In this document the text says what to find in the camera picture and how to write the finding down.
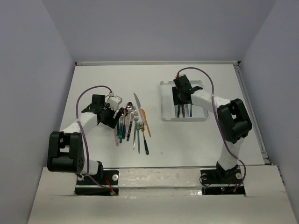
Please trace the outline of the pink handled fork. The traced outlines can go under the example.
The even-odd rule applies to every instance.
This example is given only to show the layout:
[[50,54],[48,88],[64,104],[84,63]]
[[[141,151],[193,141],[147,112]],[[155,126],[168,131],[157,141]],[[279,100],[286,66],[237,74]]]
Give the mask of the pink handled fork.
[[118,131],[117,131],[117,127],[114,128],[114,138],[115,138],[115,144],[118,147],[120,142],[119,142],[119,138],[118,138]]

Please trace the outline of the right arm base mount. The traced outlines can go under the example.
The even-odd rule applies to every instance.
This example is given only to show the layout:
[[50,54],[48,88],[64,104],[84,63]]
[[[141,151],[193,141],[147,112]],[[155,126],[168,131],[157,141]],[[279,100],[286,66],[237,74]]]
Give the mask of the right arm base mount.
[[216,169],[201,169],[199,182],[202,195],[246,195],[242,178],[240,168],[227,177],[219,176]]

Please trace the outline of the gold fork green handle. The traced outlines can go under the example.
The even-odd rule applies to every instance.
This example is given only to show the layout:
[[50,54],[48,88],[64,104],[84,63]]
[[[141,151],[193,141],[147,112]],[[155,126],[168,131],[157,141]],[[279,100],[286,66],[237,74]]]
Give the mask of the gold fork green handle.
[[140,130],[141,130],[141,132],[142,132],[142,136],[143,136],[143,142],[144,142],[144,147],[145,147],[145,153],[146,153],[146,155],[149,155],[149,149],[148,149],[147,141],[146,141],[145,134],[144,134],[145,127],[144,127],[144,123],[143,123],[142,121],[140,122]]

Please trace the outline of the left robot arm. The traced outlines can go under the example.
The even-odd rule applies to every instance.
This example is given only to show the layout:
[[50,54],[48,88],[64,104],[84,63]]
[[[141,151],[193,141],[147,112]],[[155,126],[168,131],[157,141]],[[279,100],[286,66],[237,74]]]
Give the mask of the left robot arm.
[[86,136],[99,124],[116,128],[121,117],[121,103],[119,96],[106,98],[104,95],[92,95],[91,103],[81,112],[76,111],[76,120],[72,124],[50,134],[47,169],[50,172],[87,176],[92,184],[101,183],[103,165],[90,159]]

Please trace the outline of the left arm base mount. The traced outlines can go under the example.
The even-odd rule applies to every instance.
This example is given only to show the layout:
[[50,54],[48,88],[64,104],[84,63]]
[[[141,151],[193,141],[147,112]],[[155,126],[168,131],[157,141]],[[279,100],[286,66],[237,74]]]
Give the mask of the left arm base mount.
[[119,170],[104,169],[103,176],[77,178],[74,193],[78,196],[118,196]]

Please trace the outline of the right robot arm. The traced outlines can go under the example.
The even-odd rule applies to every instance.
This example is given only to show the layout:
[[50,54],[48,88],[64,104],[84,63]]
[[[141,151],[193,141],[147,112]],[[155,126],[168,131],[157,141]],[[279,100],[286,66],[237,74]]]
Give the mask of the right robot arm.
[[239,158],[239,152],[252,129],[252,122],[243,101],[239,98],[221,98],[215,95],[214,90],[207,92],[200,86],[193,87],[186,75],[177,74],[173,81],[173,93],[179,102],[203,107],[214,114],[223,140],[216,168],[201,171],[202,184],[205,187],[212,184],[229,184],[239,175],[241,178],[237,180],[237,184],[241,185],[246,174],[241,173],[239,169],[240,165],[244,165]]

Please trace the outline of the orange handled knife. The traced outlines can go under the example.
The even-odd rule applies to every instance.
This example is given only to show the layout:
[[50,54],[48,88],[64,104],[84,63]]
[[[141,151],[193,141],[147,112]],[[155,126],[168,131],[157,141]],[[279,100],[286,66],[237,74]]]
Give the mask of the orange handled knife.
[[149,134],[149,137],[151,138],[151,132],[150,132],[150,128],[149,128],[149,125],[148,125],[148,122],[147,122],[147,119],[146,119],[146,113],[145,113],[145,110],[142,109],[142,114],[143,114],[143,117],[145,119],[145,124],[146,124],[146,127],[147,127],[147,131],[148,131],[148,134]]

